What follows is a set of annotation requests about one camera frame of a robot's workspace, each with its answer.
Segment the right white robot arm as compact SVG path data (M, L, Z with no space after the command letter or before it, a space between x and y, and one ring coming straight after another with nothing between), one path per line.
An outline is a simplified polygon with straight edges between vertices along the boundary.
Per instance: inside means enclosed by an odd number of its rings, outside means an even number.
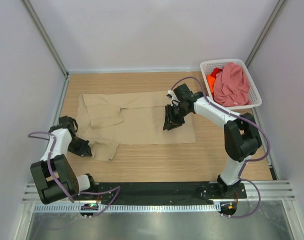
M171 103L165 106L163 130L170 131L185 123L184 117L190 113L209 119L224 131L224 148L228 161L217 178L217 193L223 198L234 194L241 182L240 171L246 160L262 146L254 117L229 111L210 100L202 92L193 93L186 84L169 90L167 97Z

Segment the beige t shirt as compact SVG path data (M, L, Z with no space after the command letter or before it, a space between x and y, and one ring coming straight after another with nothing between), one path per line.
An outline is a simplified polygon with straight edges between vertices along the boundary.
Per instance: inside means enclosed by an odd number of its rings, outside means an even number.
M176 129L164 131L166 92L86 94L78 98L77 135L89 141L92 158L111 161L119 145L195 143L191 115Z

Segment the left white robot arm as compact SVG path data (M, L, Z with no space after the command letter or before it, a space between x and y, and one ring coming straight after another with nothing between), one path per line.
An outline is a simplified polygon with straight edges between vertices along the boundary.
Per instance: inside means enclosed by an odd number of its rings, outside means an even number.
M92 157L89 141L79 138L77 131L76 120L63 116L48 132L37 131L28 135L38 139L42 138L41 134L48 136L44 155L30 166L39 198L45 205L64 198L73 202L73 197L78 194L87 200L97 196L98 188L93 177L88 173L76 176L66 158L68 152L79 157Z

